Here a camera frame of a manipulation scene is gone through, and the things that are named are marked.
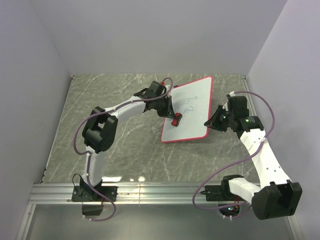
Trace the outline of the red black whiteboard eraser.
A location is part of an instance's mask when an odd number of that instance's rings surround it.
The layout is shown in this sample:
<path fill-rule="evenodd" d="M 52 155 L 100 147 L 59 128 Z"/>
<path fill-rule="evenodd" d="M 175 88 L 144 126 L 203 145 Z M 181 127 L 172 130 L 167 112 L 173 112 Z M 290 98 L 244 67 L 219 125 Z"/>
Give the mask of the red black whiteboard eraser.
<path fill-rule="evenodd" d="M 182 115 L 181 113 L 177 112 L 177 113 L 175 114 L 175 118 L 174 118 L 173 121 L 171 122 L 171 125 L 172 125 L 173 127 L 178 127 L 178 126 L 179 126 L 179 123 L 180 123 L 180 121 L 181 121 L 181 119 L 182 119 L 182 117 L 183 117 L 183 115 Z"/>

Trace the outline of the red framed whiteboard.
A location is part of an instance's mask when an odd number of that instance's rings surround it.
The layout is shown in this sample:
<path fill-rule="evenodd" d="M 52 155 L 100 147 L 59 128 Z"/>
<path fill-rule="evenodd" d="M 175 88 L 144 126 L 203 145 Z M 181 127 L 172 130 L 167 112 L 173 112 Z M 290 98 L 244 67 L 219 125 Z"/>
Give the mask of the red framed whiteboard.
<path fill-rule="evenodd" d="M 182 115 L 178 126 L 166 118 L 163 122 L 161 142 L 175 143 L 204 139 L 209 128 L 204 123 L 211 116 L 214 78 L 204 78 L 178 85 L 170 92 L 175 113 Z"/>

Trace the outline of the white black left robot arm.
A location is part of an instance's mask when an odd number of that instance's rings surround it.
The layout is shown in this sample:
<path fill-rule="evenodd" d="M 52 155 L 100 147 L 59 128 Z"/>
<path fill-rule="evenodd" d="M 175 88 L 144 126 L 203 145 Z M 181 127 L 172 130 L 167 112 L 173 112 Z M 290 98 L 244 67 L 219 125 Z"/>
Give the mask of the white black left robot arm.
<path fill-rule="evenodd" d="M 103 153 L 114 143 L 119 123 L 130 118 L 155 110 L 161 118 L 171 119 L 171 125 L 177 127 L 183 117 L 173 109 L 170 91 L 174 88 L 173 80 L 169 86 L 153 81 L 149 87 L 136 92 L 128 100 L 109 108 L 95 107 L 83 124 L 86 162 L 83 174 L 83 195 L 89 201 L 96 201 L 101 196 Z"/>

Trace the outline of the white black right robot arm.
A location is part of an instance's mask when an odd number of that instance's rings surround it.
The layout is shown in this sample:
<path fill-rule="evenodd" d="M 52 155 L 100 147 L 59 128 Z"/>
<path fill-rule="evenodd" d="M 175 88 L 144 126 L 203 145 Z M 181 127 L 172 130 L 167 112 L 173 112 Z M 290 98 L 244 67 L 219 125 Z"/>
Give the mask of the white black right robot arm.
<path fill-rule="evenodd" d="M 268 143 L 268 133 L 258 116 L 251 116 L 247 98 L 227 95 L 227 103 L 219 105 L 206 127 L 236 133 L 249 153 L 260 185 L 239 174 L 224 176 L 219 187 L 207 185 L 202 194 L 207 201 L 247 201 L 259 220 L 287 217 L 295 214 L 303 190 L 285 173 Z"/>

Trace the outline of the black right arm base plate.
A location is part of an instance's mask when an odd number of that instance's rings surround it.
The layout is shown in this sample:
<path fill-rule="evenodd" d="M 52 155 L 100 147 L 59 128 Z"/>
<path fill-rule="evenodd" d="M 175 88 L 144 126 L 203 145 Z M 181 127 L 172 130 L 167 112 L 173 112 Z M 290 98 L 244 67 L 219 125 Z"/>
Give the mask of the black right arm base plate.
<path fill-rule="evenodd" d="M 205 196 L 207 202 L 238 200 L 235 194 L 232 194 L 226 186 L 222 185 L 206 185 L 200 194 Z"/>

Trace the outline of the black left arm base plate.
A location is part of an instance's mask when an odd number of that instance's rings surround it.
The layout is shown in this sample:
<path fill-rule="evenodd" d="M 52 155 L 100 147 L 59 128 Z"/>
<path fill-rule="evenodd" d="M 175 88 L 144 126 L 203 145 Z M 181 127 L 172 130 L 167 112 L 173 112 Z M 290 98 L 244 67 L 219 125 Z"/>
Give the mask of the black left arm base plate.
<path fill-rule="evenodd" d="M 96 189 L 102 195 L 115 202 L 117 197 L 117 186 L 101 186 Z M 73 189 L 72 202 L 101 202 L 102 196 L 94 192 L 90 187 L 75 186 Z"/>

